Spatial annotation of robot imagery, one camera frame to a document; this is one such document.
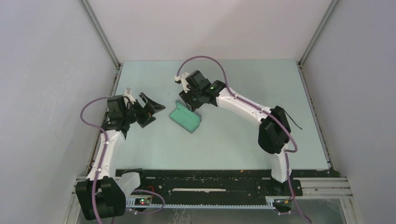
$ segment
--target light blue tabletop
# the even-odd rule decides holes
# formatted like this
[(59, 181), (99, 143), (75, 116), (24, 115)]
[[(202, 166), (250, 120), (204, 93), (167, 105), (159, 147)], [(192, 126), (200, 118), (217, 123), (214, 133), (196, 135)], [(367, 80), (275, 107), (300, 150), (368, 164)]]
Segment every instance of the light blue tabletop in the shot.
[[(166, 109), (155, 114), (152, 124), (132, 124), (117, 156), (117, 168), (147, 169), (270, 169), (257, 143), (258, 129), (226, 109), (203, 105), (199, 128), (189, 133), (172, 121), (169, 114), (183, 89), (174, 76), (183, 61), (125, 62), (116, 94), (127, 87), (138, 98), (144, 92)], [(274, 60), (220, 60), (230, 87), (237, 93), (268, 107), (283, 107), (303, 130), (289, 120), (298, 152), (290, 154), (293, 169), (327, 169), (322, 145), (298, 73), (296, 62)], [(224, 81), (219, 67), (209, 60), (187, 63), (182, 72), (200, 70), (211, 82)]]

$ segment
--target white wall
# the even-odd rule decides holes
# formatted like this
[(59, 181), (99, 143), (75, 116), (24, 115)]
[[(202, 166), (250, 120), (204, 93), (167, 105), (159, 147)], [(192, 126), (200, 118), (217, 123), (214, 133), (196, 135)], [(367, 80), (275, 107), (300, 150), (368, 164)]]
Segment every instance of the white wall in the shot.
[(80, 110), (108, 95), (115, 68), (77, 0), (0, 8), (0, 223), (60, 223), (97, 133)]
[(91, 0), (122, 62), (299, 60), (331, 0)]
[(396, 1), (341, 1), (306, 64), (319, 118), (367, 224), (395, 223)]

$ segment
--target black cable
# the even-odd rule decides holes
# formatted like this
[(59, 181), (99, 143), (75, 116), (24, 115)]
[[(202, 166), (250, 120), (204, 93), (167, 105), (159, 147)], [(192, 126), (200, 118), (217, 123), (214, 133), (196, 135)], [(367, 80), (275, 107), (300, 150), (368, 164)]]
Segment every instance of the black cable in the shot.
[(126, 98), (126, 99), (128, 100), (127, 108), (128, 108), (128, 109), (131, 109), (131, 107), (132, 107), (132, 102), (131, 102), (131, 100), (129, 99), (129, 97), (125, 97), (125, 96), (124, 96), (124, 98)]
[(293, 121), (293, 123), (298, 127), (298, 128), (300, 128), (301, 129), (301, 131), (303, 130), (300, 126), (298, 126), (297, 124), (296, 124), (296, 122), (293, 120), (293, 118), (291, 118), (291, 116), (285, 111), (285, 113), (286, 113), (286, 115), (291, 119), (291, 121)]
[(105, 118), (103, 119), (103, 121), (102, 121), (102, 123), (104, 123), (106, 120), (107, 120), (107, 116), (109, 115), (109, 111), (107, 111), (106, 113), (105, 113)]

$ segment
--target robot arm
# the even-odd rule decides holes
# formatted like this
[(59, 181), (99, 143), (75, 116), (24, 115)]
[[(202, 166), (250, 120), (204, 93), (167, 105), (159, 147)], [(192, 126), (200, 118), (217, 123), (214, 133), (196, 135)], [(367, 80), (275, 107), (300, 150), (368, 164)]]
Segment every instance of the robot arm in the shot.
[[(102, 128), (107, 134), (107, 141), (102, 133), (93, 167), (87, 179), (84, 182), (78, 182), (76, 185), (76, 195), (87, 220), (96, 218), (93, 212), (91, 196), (97, 170), (99, 175), (95, 192), (98, 193), (96, 193), (95, 199), (101, 218), (122, 216), (125, 213), (126, 196), (129, 196), (140, 185), (140, 178), (137, 173), (124, 174), (125, 176), (123, 175), (121, 180), (115, 181), (115, 158), (117, 158), (119, 148), (127, 137), (130, 124), (137, 122), (144, 128), (156, 119), (153, 115), (165, 109), (165, 106), (149, 99), (142, 92), (139, 97), (146, 103), (144, 107), (132, 97), (132, 90), (129, 88), (125, 90), (123, 95), (107, 99), (108, 112), (102, 124)], [(99, 162), (105, 144), (107, 145), (106, 151), (102, 162)]]
[[(275, 116), (290, 132), (289, 123), (281, 107), (276, 106), (271, 109), (259, 105), (230, 88), (230, 91), (235, 95), (234, 97), (229, 93), (225, 83), (219, 80), (210, 83), (198, 70), (191, 74), (183, 73), (175, 77), (175, 81), (183, 85), (183, 91), (179, 93), (179, 96), (191, 111), (195, 111), (203, 104), (212, 104), (233, 111), (257, 125), (259, 129), (258, 144), (269, 154), (272, 177), (281, 183), (288, 179), (284, 150), (288, 146), (289, 138), (273, 119), (262, 113), (262, 111), (266, 111)], [(259, 107), (260, 110), (239, 100), (239, 98)]]

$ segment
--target purple cable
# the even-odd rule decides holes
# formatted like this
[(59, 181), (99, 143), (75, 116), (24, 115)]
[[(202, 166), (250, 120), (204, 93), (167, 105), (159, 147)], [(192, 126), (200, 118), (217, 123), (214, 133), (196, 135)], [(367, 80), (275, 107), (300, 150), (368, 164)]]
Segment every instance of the purple cable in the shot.
[(149, 211), (149, 212), (136, 211), (134, 209), (128, 209), (128, 210), (131, 210), (131, 211), (134, 211), (134, 212), (137, 212), (137, 213), (140, 213), (140, 214), (148, 215), (148, 214), (153, 214), (153, 213), (159, 212), (165, 207), (165, 199), (160, 194), (157, 194), (156, 192), (149, 191), (149, 190), (142, 190), (142, 189), (135, 189), (135, 190), (133, 190), (133, 192), (144, 192), (144, 193), (155, 195), (155, 196), (159, 197), (162, 200), (162, 206), (159, 209), (155, 210), (155, 211)]
[[(106, 148), (107, 148), (106, 142), (108, 141), (108, 136), (107, 136), (106, 131), (102, 127), (100, 127), (98, 125), (91, 124), (91, 123), (87, 122), (86, 120), (84, 120), (83, 114), (84, 114), (85, 109), (89, 105), (91, 105), (92, 103), (95, 103), (96, 101), (102, 100), (102, 99), (107, 99), (107, 97), (101, 97), (101, 98), (94, 99), (93, 101), (91, 101), (87, 105), (85, 105), (80, 113), (80, 119), (84, 124), (99, 129), (105, 135), (105, 144), (103, 145), (102, 155), (100, 156), (100, 159), (99, 159), (98, 168), (102, 166), (103, 158), (105, 157), (105, 152), (106, 152)], [(95, 213), (95, 217), (96, 217), (98, 223), (103, 224), (102, 220), (100, 219), (99, 213), (98, 213), (98, 208), (96, 207), (96, 198), (95, 198), (95, 190), (96, 190), (96, 183), (98, 181), (98, 175), (99, 175), (99, 171), (96, 170), (95, 177), (93, 179), (93, 184), (92, 184), (91, 198), (92, 198), (93, 213)]]
[[(86, 120), (84, 120), (83, 114), (84, 114), (85, 109), (86, 109), (89, 105), (91, 105), (92, 103), (95, 103), (96, 101), (102, 100), (102, 99), (107, 99), (107, 97), (101, 97), (101, 98), (98, 98), (98, 99), (94, 99), (93, 101), (91, 101), (91, 102), (89, 102), (87, 105), (85, 105), (85, 106), (83, 107), (83, 109), (81, 110), (81, 113), (80, 113), (80, 119), (81, 119), (81, 121), (82, 121), (84, 124), (99, 129), (99, 130), (105, 135), (105, 144), (103, 145), (102, 155), (100, 156), (100, 159), (99, 159), (98, 168), (102, 166), (102, 162), (103, 162), (103, 159), (104, 159), (104, 157), (105, 157), (105, 152), (106, 152), (106, 148), (107, 148), (106, 142), (108, 141), (108, 136), (107, 136), (106, 131), (105, 131), (102, 127), (100, 127), (100, 126), (98, 126), (98, 125), (91, 124), (91, 123), (87, 122)], [(92, 207), (93, 207), (93, 213), (95, 213), (95, 217), (96, 217), (98, 223), (103, 224), (102, 220), (100, 219), (99, 213), (98, 213), (98, 208), (97, 208), (97, 206), (96, 206), (96, 198), (95, 198), (95, 189), (96, 189), (96, 183), (97, 183), (97, 181), (98, 181), (98, 175), (99, 175), (99, 171), (96, 170), (96, 172), (95, 172), (95, 177), (94, 177), (94, 179), (93, 179), (93, 184), (92, 184), (92, 194), (91, 194), (91, 197), (92, 197)], [(153, 194), (153, 195), (155, 195), (155, 196), (158, 196), (158, 197), (162, 200), (162, 202), (163, 202), (163, 204), (162, 204), (162, 206), (160, 207), (160, 209), (157, 209), (157, 210), (152, 211), (152, 212), (140, 212), (140, 211), (136, 211), (136, 212), (138, 212), (138, 213), (141, 213), (141, 214), (153, 214), (153, 213), (156, 213), (156, 212), (161, 211), (161, 210), (164, 208), (164, 206), (165, 206), (165, 199), (164, 199), (161, 195), (159, 195), (159, 194), (157, 194), (157, 193), (155, 193), (155, 192), (148, 191), (148, 190), (141, 190), (141, 189), (135, 189), (133, 192), (145, 192), (145, 193)], [(115, 222), (115, 217), (113, 217), (111, 224), (114, 224), (114, 222)]]
[(248, 102), (248, 101), (246, 101), (246, 100), (244, 100), (244, 99), (242, 99), (242, 98), (240, 98), (240, 97), (238, 97), (238, 96), (235, 96), (235, 94), (231, 91), (231, 89), (230, 89), (230, 87), (229, 87), (229, 85), (228, 85), (228, 80), (227, 80), (226, 71), (224, 70), (223, 66), (221, 66), (221, 64), (220, 64), (216, 59), (214, 59), (214, 58), (212, 58), (212, 57), (209, 57), (209, 56), (195, 56), (195, 57), (191, 57), (191, 58), (185, 60), (185, 61), (181, 64), (179, 70), (177, 71), (176, 76), (179, 76), (180, 71), (182, 70), (182, 67), (183, 67), (187, 62), (189, 62), (189, 61), (191, 61), (191, 60), (194, 60), (194, 59), (197, 59), (197, 58), (206, 58), (206, 59), (209, 59), (209, 60), (212, 60), (213, 62), (215, 62), (215, 63), (220, 67), (221, 71), (223, 72), (224, 82), (225, 82), (225, 84), (226, 84), (227, 91), (230, 93), (230, 95), (233, 96), (234, 98), (238, 99), (239, 101), (242, 101), (242, 102), (244, 102), (245, 104), (247, 104), (247, 105), (249, 105), (249, 106), (251, 106), (251, 107), (257, 109), (258, 111), (263, 112), (264, 114), (266, 114), (266, 115), (269, 116), (270, 118), (272, 118), (272, 119), (282, 128), (282, 130), (286, 133), (286, 135), (289, 137), (291, 143), (293, 143), (293, 145), (294, 145), (294, 150), (288, 150), (288, 149), (285, 150), (286, 169), (287, 169), (286, 172), (287, 172), (287, 177), (288, 177), (288, 178), (287, 178), (287, 182), (288, 182), (288, 184), (289, 184), (291, 196), (292, 196), (292, 198), (293, 198), (293, 200), (294, 200), (294, 203), (296, 204), (296, 207), (297, 207), (297, 210), (298, 210), (299, 214), (300, 214), (301, 217), (304, 218), (308, 223), (312, 223), (312, 221), (311, 221), (306, 215), (303, 214), (303, 212), (301, 211), (300, 207), (298, 206), (297, 201), (295, 200), (295, 199), (296, 199), (296, 196), (295, 196), (294, 193), (293, 193), (293, 188), (292, 188), (292, 186), (291, 186), (291, 181), (290, 181), (290, 178), (289, 178), (289, 177), (290, 177), (290, 173), (289, 173), (289, 157), (287, 156), (287, 152), (289, 152), (289, 153), (296, 153), (297, 150), (298, 150), (298, 148), (297, 148), (297, 143), (296, 143), (296, 141), (294, 141), (294, 138), (291, 136), (291, 134), (290, 134), (289, 131), (286, 129), (286, 127), (283, 126), (283, 124), (282, 124), (278, 119), (276, 119), (276, 117), (274, 117), (272, 114), (270, 114), (269, 112), (267, 112), (267, 111), (265, 111), (265, 110), (261, 110), (261, 108), (259, 108), (258, 106), (254, 105), (254, 104), (252, 104), (252, 103), (250, 103), (250, 102)]

